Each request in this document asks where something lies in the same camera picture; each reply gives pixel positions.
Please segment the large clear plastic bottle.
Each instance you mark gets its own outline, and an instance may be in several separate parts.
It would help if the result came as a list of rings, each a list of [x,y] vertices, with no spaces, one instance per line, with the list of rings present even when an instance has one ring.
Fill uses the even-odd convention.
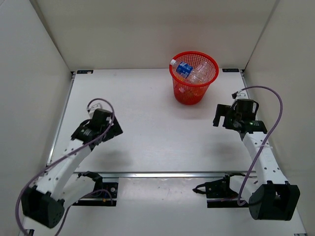
[[[207,83],[207,73],[210,72],[210,70],[211,65],[206,61],[202,61],[196,68],[193,69],[187,77],[186,82],[193,85]]]

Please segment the clear bottle blue label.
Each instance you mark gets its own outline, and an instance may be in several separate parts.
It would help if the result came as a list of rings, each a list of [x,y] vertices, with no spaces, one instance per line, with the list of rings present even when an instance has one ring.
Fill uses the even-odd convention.
[[[172,66],[172,68],[175,69],[178,74],[180,74],[184,78],[187,78],[193,71],[193,67],[184,61],[176,61],[175,59],[172,59],[170,61],[170,65]]]

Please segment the orange juice bottle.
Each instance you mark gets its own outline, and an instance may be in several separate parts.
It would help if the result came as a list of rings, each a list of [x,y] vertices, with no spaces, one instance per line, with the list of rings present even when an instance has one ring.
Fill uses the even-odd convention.
[[[177,86],[177,92],[184,99],[194,99],[202,95],[201,88],[188,87],[188,86]]]

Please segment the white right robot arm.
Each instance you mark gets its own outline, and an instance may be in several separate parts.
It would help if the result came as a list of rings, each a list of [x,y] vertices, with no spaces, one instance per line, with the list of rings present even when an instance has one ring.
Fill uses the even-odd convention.
[[[239,193],[255,220],[289,221],[300,190],[281,172],[269,145],[265,124],[256,119],[258,107],[259,104],[251,99],[236,99],[231,106],[217,105],[213,125],[218,126],[220,118],[224,118],[223,127],[239,133],[254,162],[257,176],[254,181],[240,175],[229,175],[228,180],[221,184],[221,191],[229,197]]]

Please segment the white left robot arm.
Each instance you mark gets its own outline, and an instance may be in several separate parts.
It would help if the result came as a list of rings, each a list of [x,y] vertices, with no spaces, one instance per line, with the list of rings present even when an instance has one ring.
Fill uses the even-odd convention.
[[[99,144],[123,133],[115,115],[101,108],[90,112],[71,135],[63,156],[27,184],[19,196],[24,216],[49,229],[61,221],[64,212],[85,195],[103,192],[102,177],[87,171],[74,177],[79,164]]]

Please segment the red mesh plastic bin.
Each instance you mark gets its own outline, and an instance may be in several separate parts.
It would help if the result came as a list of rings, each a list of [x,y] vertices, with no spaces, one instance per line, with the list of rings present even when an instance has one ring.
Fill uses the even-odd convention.
[[[186,51],[174,56],[169,64],[176,100],[184,105],[200,102],[209,85],[219,75],[219,66],[209,55]]]

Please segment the black label sticker, right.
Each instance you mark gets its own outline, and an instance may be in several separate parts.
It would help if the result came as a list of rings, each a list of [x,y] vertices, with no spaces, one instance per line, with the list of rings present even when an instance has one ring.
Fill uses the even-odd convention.
[[[238,73],[239,69],[238,68],[223,68],[222,71],[224,73]]]

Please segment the black label sticker,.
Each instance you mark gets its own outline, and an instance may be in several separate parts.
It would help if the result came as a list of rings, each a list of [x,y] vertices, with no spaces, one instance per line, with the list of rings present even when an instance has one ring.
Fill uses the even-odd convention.
[[[239,69],[238,68],[223,68],[222,71],[224,73],[238,73]]]
[[[77,70],[76,74],[93,74],[93,70]]]

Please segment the black label sticker, left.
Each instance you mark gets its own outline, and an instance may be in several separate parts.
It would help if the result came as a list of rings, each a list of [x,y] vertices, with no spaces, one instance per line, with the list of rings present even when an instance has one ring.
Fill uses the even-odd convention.
[[[93,74],[93,70],[77,70],[76,74]]]

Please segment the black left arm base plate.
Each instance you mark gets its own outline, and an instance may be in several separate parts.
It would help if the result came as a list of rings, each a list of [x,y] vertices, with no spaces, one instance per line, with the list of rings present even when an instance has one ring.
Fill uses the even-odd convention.
[[[83,197],[73,206],[85,207],[115,207],[118,197],[118,178],[103,178],[102,184],[95,187],[95,193]]]

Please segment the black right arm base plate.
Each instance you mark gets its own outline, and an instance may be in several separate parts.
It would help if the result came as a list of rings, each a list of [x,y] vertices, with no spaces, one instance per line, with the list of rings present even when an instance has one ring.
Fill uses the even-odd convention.
[[[207,208],[248,208],[247,203],[242,206],[237,204],[238,193],[229,187],[230,179],[234,176],[245,177],[246,175],[243,173],[228,173],[221,179],[197,185],[193,192],[206,196]]]

